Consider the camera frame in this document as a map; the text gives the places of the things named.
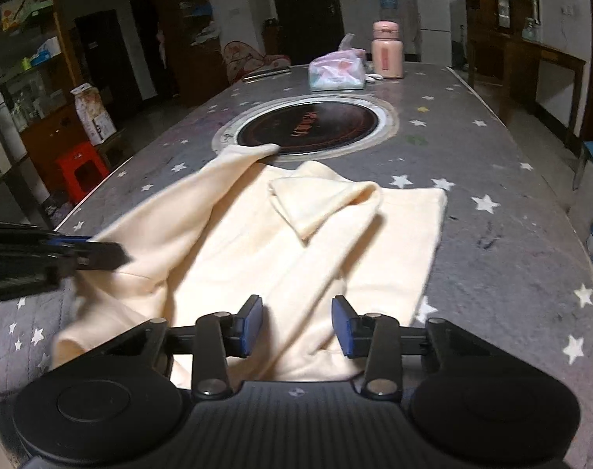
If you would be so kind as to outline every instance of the beige cloth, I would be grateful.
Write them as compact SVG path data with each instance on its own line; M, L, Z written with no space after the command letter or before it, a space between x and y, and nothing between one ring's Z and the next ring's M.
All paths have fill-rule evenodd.
M276 145L231 145L200 171L149 198L96 237L132 261L83 272L77 319L60 332L56 365L150 318L173 326L264 301L253 355L232 358L230 378L343 379L358 371L341 354L331 300L409 324L439 241L439 189L382 189L307 162L295 171L257 163ZM172 381L190 387L191 356Z

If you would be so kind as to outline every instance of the black door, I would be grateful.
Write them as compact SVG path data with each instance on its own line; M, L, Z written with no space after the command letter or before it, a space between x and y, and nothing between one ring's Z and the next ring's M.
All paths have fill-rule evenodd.
M344 26L339 0L274 0L292 65L335 51Z
M131 10L155 90L160 98L171 98L176 93L176 84L159 51L158 10L153 0L131 0Z
M114 122L138 113L142 96L129 62L116 10L75 19L94 85Z

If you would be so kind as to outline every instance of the green stain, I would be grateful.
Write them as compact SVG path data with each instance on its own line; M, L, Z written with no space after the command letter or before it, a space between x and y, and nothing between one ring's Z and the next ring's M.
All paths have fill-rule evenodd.
M416 146L426 146L429 142L422 136L416 136L410 134L409 136L405 136L405 139L409 144L414 144Z

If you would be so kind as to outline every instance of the white refrigerator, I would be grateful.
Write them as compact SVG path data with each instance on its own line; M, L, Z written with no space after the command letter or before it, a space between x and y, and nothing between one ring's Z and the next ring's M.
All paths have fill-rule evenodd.
M426 64L453 65L451 8L449 0L415 0L420 61Z

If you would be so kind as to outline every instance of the pink thermos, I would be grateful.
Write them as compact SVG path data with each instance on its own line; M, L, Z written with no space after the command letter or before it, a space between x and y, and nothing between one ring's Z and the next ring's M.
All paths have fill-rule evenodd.
M398 24L377 21L373 25L374 71L387 79L403 77L403 43L398 40Z

